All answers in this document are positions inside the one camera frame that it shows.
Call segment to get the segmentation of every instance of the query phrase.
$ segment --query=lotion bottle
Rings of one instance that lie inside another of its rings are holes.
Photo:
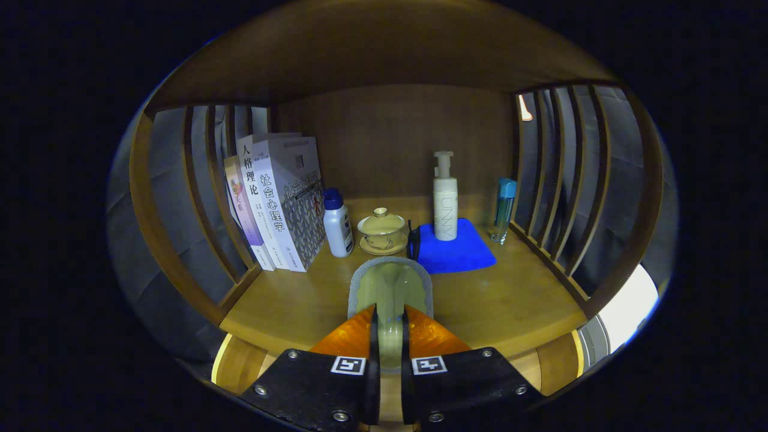
[[[432,181],[435,199],[435,237],[450,241],[456,238],[458,191],[456,179],[450,176],[453,151],[436,151],[437,165]]]
[[[331,254],[336,258],[348,257],[354,247],[352,224],[349,222],[349,212],[344,205],[344,197],[338,188],[327,188],[323,193],[326,214],[323,225],[328,237]]]

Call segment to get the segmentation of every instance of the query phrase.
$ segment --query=pump bottle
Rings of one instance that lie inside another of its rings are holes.
[[[453,151],[436,151],[437,165],[432,180],[435,200],[435,237],[450,241],[456,238],[458,217],[458,191],[456,179],[450,176]]]

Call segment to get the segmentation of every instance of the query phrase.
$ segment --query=book cover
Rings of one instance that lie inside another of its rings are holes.
[[[268,213],[263,207],[261,200],[261,186],[257,181],[254,164],[253,135],[248,135],[237,140],[237,156],[240,158],[240,170],[243,172],[243,183],[245,184],[245,193],[249,198],[250,208],[253,217],[256,219],[256,225],[259,228],[261,237],[266,245],[266,250],[270,255],[272,263],[276,268],[289,270],[287,262],[283,258],[283,253],[277,244],[274,231],[271,229],[270,221],[267,220]]]
[[[270,228],[290,269],[307,271],[326,239],[315,138],[257,142],[255,167]]]
[[[243,183],[243,173],[240,170],[240,159],[237,156],[231,156],[224,159],[224,173],[227,175],[227,186],[230,191],[237,219],[240,220],[240,227],[245,233],[248,245],[250,245],[256,260],[259,261],[261,268],[273,271],[275,265],[270,258],[270,253],[266,249],[264,239],[259,231],[256,218],[253,216],[253,210],[250,206],[248,194],[245,192]]]

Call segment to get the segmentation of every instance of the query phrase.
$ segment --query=blue cloth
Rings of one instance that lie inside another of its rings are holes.
[[[416,262],[430,274],[477,270],[496,264],[496,257],[467,219],[458,220],[457,235],[451,241],[438,240],[432,224],[416,230],[419,244],[409,243],[408,247],[412,253],[417,251]]]

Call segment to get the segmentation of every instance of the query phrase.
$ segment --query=blue bottle cap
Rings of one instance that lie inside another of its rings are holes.
[[[498,197],[514,198],[518,191],[518,182],[511,178],[502,177],[498,179]]]
[[[344,197],[341,196],[338,188],[327,188],[323,192],[326,210],[336,210],[344,205]]]

